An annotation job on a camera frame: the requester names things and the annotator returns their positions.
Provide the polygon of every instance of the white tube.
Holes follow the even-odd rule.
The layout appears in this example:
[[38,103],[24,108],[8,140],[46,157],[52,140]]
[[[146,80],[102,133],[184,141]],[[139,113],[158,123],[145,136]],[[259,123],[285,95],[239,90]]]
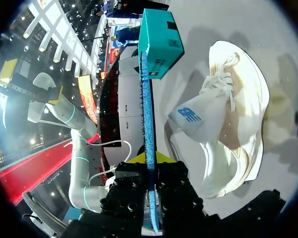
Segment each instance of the white tube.
[[100,212],[100,200],[107,193],[103,186],[88,186],[89,161],[86,153],[86,143],[82,140],[78,131],[72,129],[73,139],[71,161],[71,184],[69,199],[76,208],[85,208]]

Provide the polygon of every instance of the mechanical arm base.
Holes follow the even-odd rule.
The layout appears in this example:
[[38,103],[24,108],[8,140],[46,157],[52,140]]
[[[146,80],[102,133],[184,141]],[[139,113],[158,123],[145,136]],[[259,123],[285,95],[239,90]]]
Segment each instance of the mechanical arm base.
[[[137,238],[141,236],[148,173],[145,164],[121,162],[106,198],[100,201],[101,214],[84,210],[63,238]],[[163,237],[237,236],[247,232],[260,235],[273,227],[285,201],[278,191],[264,191],[234,214],[220,219],[204,215],[203,200],[188,180],[183,162],[157,165],[156,189],[159,196]]]

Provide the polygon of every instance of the red banner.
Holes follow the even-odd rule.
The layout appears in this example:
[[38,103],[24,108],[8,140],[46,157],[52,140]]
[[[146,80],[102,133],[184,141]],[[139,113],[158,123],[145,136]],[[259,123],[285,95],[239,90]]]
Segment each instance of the red banner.
[[90,82],[90,75],[78,77],[79,93],[85,110],[90,119],[97,124],[97,110]]
[[110,50],[110,58],[109,58],[109,63],[112,64],[116,57],[119,55],[119,49],[118,48],[113,48]]

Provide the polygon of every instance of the white cable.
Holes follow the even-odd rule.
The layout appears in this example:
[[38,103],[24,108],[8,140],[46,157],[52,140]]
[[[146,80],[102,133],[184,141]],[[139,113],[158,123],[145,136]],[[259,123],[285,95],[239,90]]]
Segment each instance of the white cable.
[[[108,145],[108,144],[111,144],[111,143],[115,143],[115,142],[124,142],[126,143],[128,146],[129,146],[129,154],[127,156],[127,158],[124,160],[124,162],[127,162],[129,160],[129,157],[131,155],[131,152],[132,152],[132,149],[131,149],[131,144],[128,142],[128,141],[125,141],[125,140],[114,140],[114,141],[110,141],[110,142],[106,142],[106,143],[102,143],[102,144],[92,144],[92,143],[89,143],[87,142],[84,138],[83,140],[89,144],[89,145],[92,145],[92,146],[101,146],[101,145]],[[104,174],[107,174],[107,173],[110,173],[110,172],[113,172],[115,171],[116,168],[113,168],[111,170],[107,170],[107,171],[104,171],[104,172],[101,172],[101,173],[98,173],[98,174],[95,174],[93,175],[92,177],[89,178],[88,180],[88,184],[90,185],[90,182],[93,180],[93,178],[97,177],[97,176],[100,176],[100,175],[104,175]]]
[[65,124],[62,124],[62,123],[57,123],[57,122],[54,122],[54,121],[39,120],[39,122],[46,123],[46,124],[51,124],[51,125],[58,125],[58,126],[66,127],[66,128],[69,128],[69,129],[74,129],[73,127],[70,127],[69,125],[65,125]]
[[[58,125],[58,126],[63,126],[63,127],[66,127],[66,128],[69,128],[69,129],[74,129],[68,125],[65,125],[65,124],[62,124],[62,123],[57,123],[57,122],[53,122],[53,121],[48,121],[48,120],[40,120],[39,122],[41,123],[46,123],[46,124],[51,124],[51,125]],[[131,144],[128,142],[128,141],[125,141],[125,140],[114,140],[114,141],[110,141],[110,142],[106,142],[106,143],[101,143],[101,144],[92,144],[92,143],[89,143],[85,138],[81,137],[81,139],[83,139],[83,141],[88,144],[88,145],[91,145],[91,146],[102,146],[102,145],[108,145],[108,144],[112,144],[112,143],[116,143],[116,142],[124,142],[126,143],[128,146],[129,146],[129,154],[127,156],[127,158],[124,160],[124,162],[127,162],[129,160],[129,157],[131,155],[131,152],[132,152],[132,149],[131,149]],[[101,172],[101,173],[98,173],[98,174],[95,174],[93,175],[92,177],[90,177],[90,179],[88,180],[88,185],[90,185],[90,182],[93,180],[93,178],[97,177],[97,176],[100,176],[100,175],[104,175],[104,174],[107,174],[107,173],[110,173],[110,172],[113,172],[115,171],[116,168],[113,168],[113,169],[110,169],[110,170],[107,170],[107,171],[104,171],[104,172]]]

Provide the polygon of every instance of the blue strip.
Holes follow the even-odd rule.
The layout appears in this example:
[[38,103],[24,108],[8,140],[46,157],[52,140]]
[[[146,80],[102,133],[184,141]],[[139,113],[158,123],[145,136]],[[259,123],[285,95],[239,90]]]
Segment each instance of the blue strip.
[[65,121],[64,123],[68,123],[70,120],[72,120],[72,118],[74,117],[74,114],[75,114],[75,106],[73,105],[73,113],[72,113],[72,116],[70,117],[70,119],[68,119],[67,121]]
[[155,167],[155,151],[154,151],[154,132],[153,132],[153,113],[151,101],[151,89],[147,66],[147,54],[141,52],[141,80],[143,81],[143,108],[144,108],[144,130],[145,130],[145,150],[146,164],[149,172],[149,209],[153,230],[158,233],[158,215],[156,212],[156,199],[154,188],[154,167]]
[[87,207],[89,210],[91,210],[91,208],[89,207],[89,205],[87,204],[87,201],[86,201],[85,190],[86,190],[86,186],[84,187],[84,191],[83,191],[84,202],[85,202],[85,204],[86,204],[86,207]]
[[78,159],[82,159],[82,160],[85,160],[85,161],[89,162],[89,160],[86,159],[86,158],[84,158],[84,157],[78,157],[78,156],[76,156],[76,158],[78,158]]

